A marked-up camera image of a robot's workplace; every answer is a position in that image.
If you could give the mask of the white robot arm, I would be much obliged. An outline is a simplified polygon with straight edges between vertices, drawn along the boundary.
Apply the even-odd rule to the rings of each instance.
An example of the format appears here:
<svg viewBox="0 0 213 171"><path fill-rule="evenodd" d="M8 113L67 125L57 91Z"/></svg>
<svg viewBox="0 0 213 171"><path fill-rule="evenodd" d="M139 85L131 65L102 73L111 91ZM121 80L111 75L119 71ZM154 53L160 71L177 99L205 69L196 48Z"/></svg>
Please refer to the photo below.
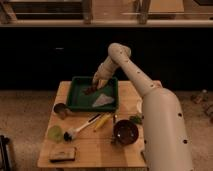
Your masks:
<svg viewBox="0 0 213 171"><path fill-rule="evenodd" d="M108 55L92 84L100 89L121 68L142 98L144 156L149 171L194 171L182 107L177 96L156 84L131 59L131 49L108 46Z"/></svg>

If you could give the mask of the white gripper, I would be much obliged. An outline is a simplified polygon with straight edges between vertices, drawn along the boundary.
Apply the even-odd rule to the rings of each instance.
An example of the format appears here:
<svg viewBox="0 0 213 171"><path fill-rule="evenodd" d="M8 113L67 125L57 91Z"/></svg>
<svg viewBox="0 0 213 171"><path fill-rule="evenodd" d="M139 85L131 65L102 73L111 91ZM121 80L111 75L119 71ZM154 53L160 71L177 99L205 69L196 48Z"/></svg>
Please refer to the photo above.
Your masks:
<svg viewBox="0 0 213 171"><path fill-rule="evenodd" d="M92 85L96 89L103 88L108 82L108 73L106 70L97 70L92 79Z"/></svg>

